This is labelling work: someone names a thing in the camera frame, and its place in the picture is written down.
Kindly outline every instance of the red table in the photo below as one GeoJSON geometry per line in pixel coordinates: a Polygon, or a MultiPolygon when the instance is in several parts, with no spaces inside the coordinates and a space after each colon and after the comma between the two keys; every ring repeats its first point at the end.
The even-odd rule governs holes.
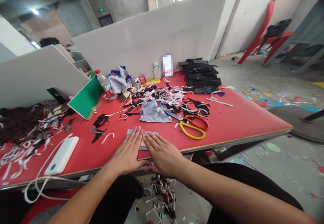
{"type": "MultiPolygon", "coordinates": [[[[169,78],[171,86],[182,86],[185,84],[184,76],[176,74],[173,78],[169,78]]],[[[165,82],[161,80],[159,87],[163,87],[165,82]]],[[[210,115],[206,118],[209,123],[209,130],[206,131],[206,137],[202,140],[194,140],[187,137],[181,132],[180,127],[174,128],[173,123],[155,123],[140,121],[140,115],[128,116],[127,120],[118,120],[120,113],[109,117],[109,122],[106,122],[100,127],[101,130],[106,130],[106,134],[113,132],[115,137],[110,135],[106,141],[101,144],[104,136],[101,136],[94,144],[92,140],[95,136],[90,132],[93,123],[101,114],[112,114],[123,110],[118,100],[107,101],[103,98],[104,103],[97,110],[91,120],[85,121],[80,115],[75,113],[72,116],[66,117],[63,120],[63,125],[66,125],[70,118],[75,118],[72,123],[70,133],[72,136],[80,138],[64,172],[59,176],[75,177],[88,174],[90,170],[98,170],[113,156],[119,145],[126,137],[127,129],[133,129],[135,126],[140,125],[144,130],[153,132],[160,132],[166,140],[173,143],[183,154],[190,153],[197,150],[212,149],[218,146],[233,146],[243,143],[256,142],[266,140],[269,138],[277,137],[288,133],[292,126],[280,118],[269,113],[267,110],[246,99],[239,93],[232,89],[221,89],[225,92],[223,97],[214,94],[220,101],[233,105],[233,107],[219,104],[216,102],[210,103],[210,115]]],[[[194,100],[201,102],[208,102],[206,99],[209,94],[192,94],[189,96],[194,100]]],[[[7,170],[7,164],[0,168],[0,189],[9,187],[25,186],[28,182],[35,179],[41,166],[48,158],[54,147],[64,139],[68,134],[63,131],[51,139],[51,143],[47,149],[41,152],[44,146],[41,146],[38,152],[40,156],[32,156],[27,163],[28,170],[23,170],[21,175],[16,179],[10,179],[13,173],[19,171],[20,166],[18,162],[13,163],[10,172],[5,180],[2,176],[7,170]]],[[[0,151],[0,158],[8,152],[14,145],[8,144],[7,148],[0,151]]],[[[150,158],[147,151],[140,150],[138,159],[150,158]]]]}

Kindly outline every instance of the green circle paper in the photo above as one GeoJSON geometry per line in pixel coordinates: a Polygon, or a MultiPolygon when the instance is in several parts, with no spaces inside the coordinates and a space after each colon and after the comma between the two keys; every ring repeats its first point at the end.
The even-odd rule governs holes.
{"type": "Polygon", "coordinates": [[[267,142],[267,147],[268,147],[270,150],[274,151],[274,152],[281,152],[279,146],[277,146],[277,145],[275,145],[275,144],[273,144],[273,143],[271,143],[271,142],[267,142]]]}

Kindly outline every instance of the scissors blade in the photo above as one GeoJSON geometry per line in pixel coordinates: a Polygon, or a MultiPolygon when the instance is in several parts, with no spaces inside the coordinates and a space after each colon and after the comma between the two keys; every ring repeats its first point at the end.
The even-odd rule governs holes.
{"type": "Polygon", "coordinates": [[[178,116],[178,115],[176,115],[176,114],[174,114],[174,113],[170,113],[170,112],[168,112],[168,111],[164,111],[166,114],[168,114],[168,115],[170,115],[171,117],[173,117],[173,118],[175,118],[175,119],[177,119],[177,120],[182,120],[183,118],[181,117],[181,116],[178,116]]]}

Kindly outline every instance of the brown shredded material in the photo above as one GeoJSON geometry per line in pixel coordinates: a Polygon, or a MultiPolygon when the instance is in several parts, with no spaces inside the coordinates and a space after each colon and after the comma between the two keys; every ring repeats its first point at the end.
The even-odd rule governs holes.
{"type": "Polygon", "coordinates": [[[14,108],[8,110],[6,118],[1,119],[3,129],[0,129],[0,146],[5,142],[21,144],[20,139],[31,132],[38,120],[43,120],[45,107],[42,104],[33,105],[29,108],[14,108]]]}

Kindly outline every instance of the yellow scissors handle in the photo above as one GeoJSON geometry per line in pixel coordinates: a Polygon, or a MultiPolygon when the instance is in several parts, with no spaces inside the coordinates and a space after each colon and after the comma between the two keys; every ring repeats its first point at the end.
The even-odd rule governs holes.
{"type": "Polygon", "coordinates": [[[180,128],[181,128],[181,130],[183,131],[183,133],[185,133],[187,136],[189,136],[189,137],[192,138],[192,139],[195,139],[195,140],[201,140],[201,139],[203,139],[203,138],[205,137],[205,132],[204,132],[203,130],[201,130],[201,129],[195,127],[195,126],[192,126],[192,125],[190,125],[190,124],[183,123],[182,121],[180,121],[180,128]],[[184,125],[184,126],[187,126],[187,127],[189,127],[189,128],[192,128],[192,129],[194,129],[194,130],[199,131],[200,133],[202,133],[202,136],[199,136],[199,137],[197,137],[197,136],[192,136],[192,135],[189,134],[187,131],[185,131],[185,129],[183,128],[183,125],[184,125]]]}

